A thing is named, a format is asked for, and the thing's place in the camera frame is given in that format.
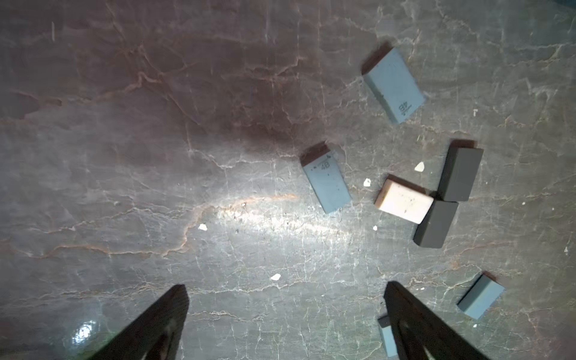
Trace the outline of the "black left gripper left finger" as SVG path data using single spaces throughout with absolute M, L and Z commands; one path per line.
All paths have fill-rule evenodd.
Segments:
M 91 358 L 174 360 L 188 308 L 186 286 L 172 286 Z

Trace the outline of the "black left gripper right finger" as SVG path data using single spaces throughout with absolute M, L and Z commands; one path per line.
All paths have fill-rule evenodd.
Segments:
M 399 359 L 488 359 L 399 282 L 384 299 Z

